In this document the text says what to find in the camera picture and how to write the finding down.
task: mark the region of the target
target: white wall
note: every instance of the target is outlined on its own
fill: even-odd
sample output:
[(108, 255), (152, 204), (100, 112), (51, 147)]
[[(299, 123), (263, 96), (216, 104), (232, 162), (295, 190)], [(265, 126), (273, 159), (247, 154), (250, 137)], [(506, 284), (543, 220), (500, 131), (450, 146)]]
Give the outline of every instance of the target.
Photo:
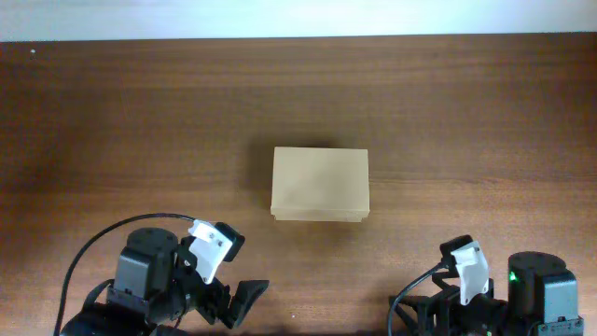
[(0, 41), (597, 31), (597, 0), (0, 0)]

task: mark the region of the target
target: wood grain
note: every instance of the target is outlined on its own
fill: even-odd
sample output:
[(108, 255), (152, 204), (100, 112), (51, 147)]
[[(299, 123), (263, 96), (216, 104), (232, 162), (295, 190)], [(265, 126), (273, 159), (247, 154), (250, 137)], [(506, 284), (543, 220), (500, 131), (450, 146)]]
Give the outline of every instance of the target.
[[(251, 333), (383, 329), (387, 297), (479, 239), (576, 274), (597, 333), (597, 35), (456, 35), (0, 45), (0, 334), (49, 335), (97, 231), (180, 212), (247, 239), (220, 279), (270, 279)], [(369, 150), (364, 223), (276, 223), (274, 146)], [(128, 232), (81, 260), (66, 318), (114, 275)], [(417, 288), (432, 294), (428, 284)], [(197, 314), (188, 331), (223, 330)]]

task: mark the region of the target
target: black robot bracket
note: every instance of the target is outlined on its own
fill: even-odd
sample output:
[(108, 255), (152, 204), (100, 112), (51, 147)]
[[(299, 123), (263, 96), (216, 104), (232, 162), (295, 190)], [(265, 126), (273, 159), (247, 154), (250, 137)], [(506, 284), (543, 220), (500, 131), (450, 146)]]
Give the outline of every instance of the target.
[[(240, 326), (269, 281), (242, 281), (232, 297), (230, 287), (213, 275), (221, 261), (234, 260), (244, 237), (221, 222), (196, 220), (189, 232), (180, 244), (163, 229), (132, 232), (120, 253), (115, 279), (90, 292), (61, 335), (152, 335), (158, 325), (193, 310), (209, 324), (219, 320), (229, 329)], [(105, 289), (106, 303), (96, 302)]]
[[(582, 336), (575, 276), (565, 262), (540, 252), (520, 252), (508, 259), (508, 301), (493, 298), (493, 280), (485, 292), (461, 300), (462, 290), (446, 279), (461, 278), (452, 252), (470, 245), (470, 236), (442, 244), (446, 272), (433, 273), (441, 289), (432, 297), (405, 296), (400, 303), (414, 310), (417, 320), (399, 305), (395, 312), (411, 336)], [(390, 306), (396, 297), (390, 298)]]

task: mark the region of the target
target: cardboard box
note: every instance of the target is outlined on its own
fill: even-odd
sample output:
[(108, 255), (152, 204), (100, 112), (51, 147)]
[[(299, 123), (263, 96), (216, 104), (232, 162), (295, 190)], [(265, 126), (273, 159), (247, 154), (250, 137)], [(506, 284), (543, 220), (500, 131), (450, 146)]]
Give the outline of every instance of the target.
[(367, 150), (277, 147), (271, 214), (277, 220), (361, 221), (369, 214)]

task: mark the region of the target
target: black cable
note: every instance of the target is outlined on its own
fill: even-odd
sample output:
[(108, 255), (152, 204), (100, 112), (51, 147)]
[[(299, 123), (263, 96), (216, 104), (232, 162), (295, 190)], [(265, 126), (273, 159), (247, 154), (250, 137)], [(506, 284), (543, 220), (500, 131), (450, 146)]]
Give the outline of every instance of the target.
[(120, 222), (118, 222), (116, 224), (112, 224), (109, 227), (101, 230), (98, 234), (94, 235), (87, 243), (85, 243), (83, 245), (83, 247), (81, 247), (81, 249), (76, 254), (75, 258), (73, 259), (73, 262), (71, 262), (71, 265), (68, 268), (68, 271), (66, 272), (66, 276), (64, 277), (64, 283), (62, 284), (62, 294), (60, 297), (60, 308), (58, 308), (58, 316), (56, 317), (56, 326), (54, 327), (54, 336), (60, 336), (60, 328), (61, 328), (61, 324), (62, 324), (62, 318), (64, 317), (64, 306), (66, 305), (66, 292), (68, 291), (68, 283), (71, 280), (71, 276), (73, 275), (73, 271), (75, 270), (76, 264), (81, 259), (81, 257), (83, 257), (83, 253), (85, 253), (85, 251), (87, 251), (87, 249), (90, 248), (91, 244), (95, 243), (95, 241), (100, 239), (106, 233), (112, 231), (113, 229), (121, 227), (124, 224), (128, 224), (128, 223), (131, 223), (131, 222), (134, 222), (137, 220), (141, 220), (141, 219), (164, 218), (164, 217), (178, 218), (178, 219), (184, 219), (184, 220), (188, 220), (188, 221), (195, 220), (195, 218), (193, 218), (191, 216), (178, 215), (178, 214), (165, 214), (165, 213), (145, 214), (145, 215), (130, 217), (130, 218), (121, 220)]
[(534, 322), (534, 323), (531, 325), (531, 327), (529, 328), (529, 330), (526, 332), (526, 336), (531, 336), (531, 333), (533, 332), (533, 329), (534, 329), (536, 326), (540, 325), (540, 324), (541, 324), (541, 321), (536, 321), (536, 322)]
[(178, 319), (176, 320), (176, 323), (174, 324), (174, 327), (172, 328), (172, 330), (170, 330), (170, 333), (172, 334), (173, 332), (175, 332), (178, 329), (178, 326), (180, 326), (180, 322), (183, 320), (183, 316), (180, 315), (178, 317)]
[(392, 334), (392, 318), (394, 317), (394, 310), (398, 306), (400, 301), (402, 299), (404, 299), (404, 297), (407, 295), (407, 293), (409, 293), (413, 288), (415, 288), (417, 285), (421, 284), (424, 279), (428, 278), (429, 276), (431, 276), (431, 274), (433, 274), (445, 267), (446, 266), (443, 264), (443, 262), (440, 262), (439, 264), (434, 266), (431, 270), (425, 272), (423, 275), (416, 278), (413, 282), (411, 282), (408, 286), (404, 287), (404, 289), (402, 289), (398, 293), (398, 295), (394, 299), (394, 302), (392, 302), (390, 311), (388, 312), (388, 336), (393, 336), (393, 334)]

